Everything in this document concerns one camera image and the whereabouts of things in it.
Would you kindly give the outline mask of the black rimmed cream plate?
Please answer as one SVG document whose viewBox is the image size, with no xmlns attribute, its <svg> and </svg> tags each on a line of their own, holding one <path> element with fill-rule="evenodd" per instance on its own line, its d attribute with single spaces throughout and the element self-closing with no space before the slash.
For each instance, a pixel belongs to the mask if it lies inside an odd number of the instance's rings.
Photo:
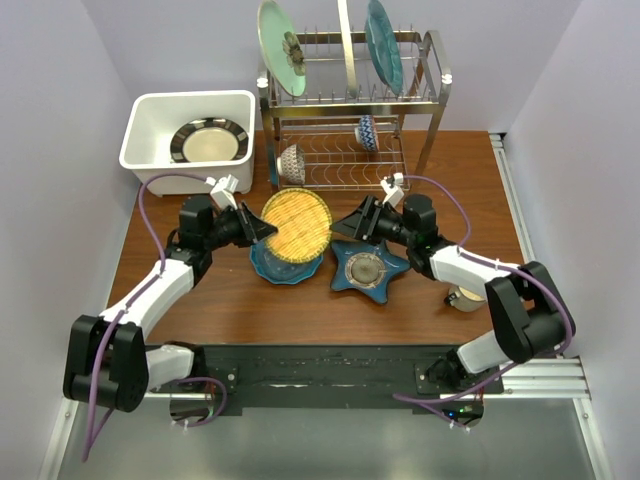
<svg viewBox="0 0 640 480">
<path fill-rule="evenodd" d="M 220 117 L 192 120 L 180 127 L 170 141 L 176 163 L 241 160 L 248 151 L 249 135 L 236 122 Z"/>
</svg>

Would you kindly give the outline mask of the yellow woven basket plate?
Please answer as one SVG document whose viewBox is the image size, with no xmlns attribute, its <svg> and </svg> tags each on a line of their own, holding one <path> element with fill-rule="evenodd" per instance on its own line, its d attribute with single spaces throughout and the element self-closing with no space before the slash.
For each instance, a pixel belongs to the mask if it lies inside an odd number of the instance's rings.
<svg viewBox="0 0 640 480">
<path fill-rule="evenodd" d="M 261 218 L 278 229 L 265 241 L 267 250 L 287 263 L 314 260 L 331 240 L 330 209 L 319 195 L 307 189 L 289 188 L 272 195 Z"/>
</svg>

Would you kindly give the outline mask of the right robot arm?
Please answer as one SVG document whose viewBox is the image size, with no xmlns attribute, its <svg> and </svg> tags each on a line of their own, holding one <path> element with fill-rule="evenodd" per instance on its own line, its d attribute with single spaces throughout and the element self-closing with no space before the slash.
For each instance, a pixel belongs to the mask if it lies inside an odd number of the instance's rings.
<svg viewBox="0 0 640 480">
<path fill-rule="evenodd" d="M 481 375 L 503 363 L 524 364 L 566 348 L 573 339 L 574 320 L 543 264 L 490 260 L 446 239 L 425 195 L 409 195 L 401 210 L 368 196 L 331 229 L 369 244 L 399 244 L 405 247 L 414 271 L 465 289 L 487 303 L 491 330 L 451 351 L 427 371 L 431 379 L 446 382 L 456 392 L 469 392 Z"/>
</svg>

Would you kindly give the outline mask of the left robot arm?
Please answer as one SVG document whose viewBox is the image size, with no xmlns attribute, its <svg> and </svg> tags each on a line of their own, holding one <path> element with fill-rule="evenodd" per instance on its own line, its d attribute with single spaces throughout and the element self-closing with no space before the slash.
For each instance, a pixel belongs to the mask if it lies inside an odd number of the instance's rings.
<svg viewBox="0 0 640 480">
<path fill-rule="evenodd" d="M 277 231 L 246 204 L 219 209 L 205 195 L 187 198 L 163 257 L 147 277 L 101 314 L 82 315 L 73 323 L 64 396 L 131 412 L 147 391 L 170 382 L 185 392 L 200 390 L 208 377 L 203 348 L 170 342 L 148 349 L 147 336 L 204 277 L 213 263 L 213 251 L 229 244 L 250 247 Z"/>
</svg>

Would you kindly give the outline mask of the dark teal bottom dish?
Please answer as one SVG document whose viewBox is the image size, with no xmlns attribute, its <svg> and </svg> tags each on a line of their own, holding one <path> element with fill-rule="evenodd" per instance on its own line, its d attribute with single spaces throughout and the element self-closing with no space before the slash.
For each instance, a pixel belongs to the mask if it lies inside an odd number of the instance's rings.
<svg viewBox="0 0 640 480">
<path fill-rule="evenodd" d="M 378 245 L 365 242 L 333 240 L 331 251 L 337 268 L 330 288 L 334 292 L 356 290 L 373 302 L 388 302 L 389 283 L 410 270 L 409 262 L 392 254 L 385 241 Z"/>
</svg>

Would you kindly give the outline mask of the turquoise scalloped plate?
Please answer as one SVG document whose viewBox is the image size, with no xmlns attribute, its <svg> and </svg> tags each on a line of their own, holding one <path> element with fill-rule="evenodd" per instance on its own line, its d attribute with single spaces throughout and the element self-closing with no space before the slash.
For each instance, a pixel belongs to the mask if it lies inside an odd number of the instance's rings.
<svg viewBox="0 0 640 480">
<path fill-rule="evenodd" d="M 294 264 L 278 259 L 264 242 L 252 245 L 249 259 L 257 275 L 274 285 L 296 285 L 313 277 L 324 260 L 319 255 L 313 260 Z"/>
</svg>

